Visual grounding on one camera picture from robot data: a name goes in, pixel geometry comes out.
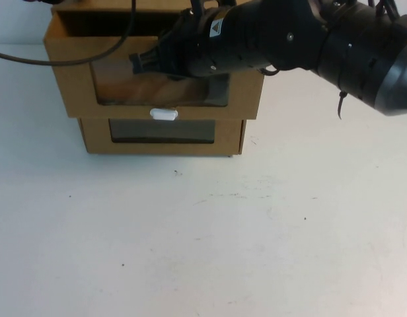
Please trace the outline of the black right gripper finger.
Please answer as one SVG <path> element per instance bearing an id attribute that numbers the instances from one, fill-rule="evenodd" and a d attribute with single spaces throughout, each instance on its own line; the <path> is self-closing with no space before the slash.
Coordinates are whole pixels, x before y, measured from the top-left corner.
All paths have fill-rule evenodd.
<path id="1" fill-rule="evenodd" d="M 133 74 L 134 75 L 142 75 L 142 74 L 151 74 L 151 73 L 159 73 L 159 66 L 158 65 L 145 65 L 145 64 L 135 64 L 133 65 Z"/>
<path id="2" fill-rule="evenodd" d="M 134 65 L 157 65 L 159 63 L 156 52 L 133 53 L 129 56 L 129 60 Z"/>

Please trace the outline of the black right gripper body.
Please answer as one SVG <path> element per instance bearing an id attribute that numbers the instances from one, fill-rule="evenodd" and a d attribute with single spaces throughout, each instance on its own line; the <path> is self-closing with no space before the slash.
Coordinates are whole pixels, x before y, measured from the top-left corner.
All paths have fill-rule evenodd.
<path id="1" fill-rule="evenodd" d="M 174 78 L 204 78 L 198 66 L 200 24 L 204 10 L 183 10 L 172 28 L 159 37 L 158 72 Z"/>

